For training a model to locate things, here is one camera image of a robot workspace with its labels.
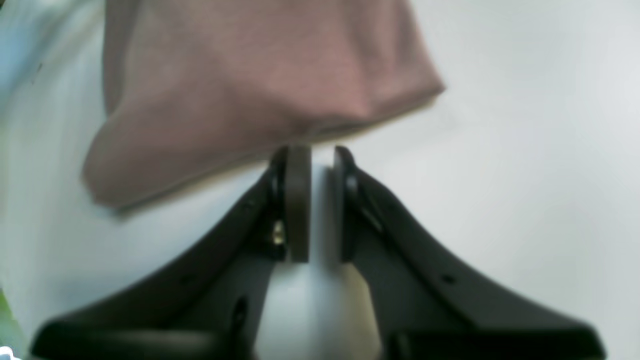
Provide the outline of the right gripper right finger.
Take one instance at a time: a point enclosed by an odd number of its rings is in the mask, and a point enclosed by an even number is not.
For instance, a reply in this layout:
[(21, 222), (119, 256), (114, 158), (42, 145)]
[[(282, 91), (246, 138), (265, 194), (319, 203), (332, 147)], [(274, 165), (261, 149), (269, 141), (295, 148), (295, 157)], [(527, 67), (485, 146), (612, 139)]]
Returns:
[(439, 243), (336, 146), (340, 259), (364, 279), (382, 360), (604, 360), (589, 324), (503, 287)]

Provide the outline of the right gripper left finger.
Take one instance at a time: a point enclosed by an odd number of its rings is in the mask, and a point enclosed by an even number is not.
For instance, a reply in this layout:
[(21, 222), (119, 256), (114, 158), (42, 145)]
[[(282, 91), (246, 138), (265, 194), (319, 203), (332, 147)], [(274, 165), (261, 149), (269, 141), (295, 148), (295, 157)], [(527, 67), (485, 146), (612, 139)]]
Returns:
[(284, 146), (194, 246), (126, 289), (55, 317), (33, 360), (254, 360), (272, 271), (308, 262), (312, 154)]

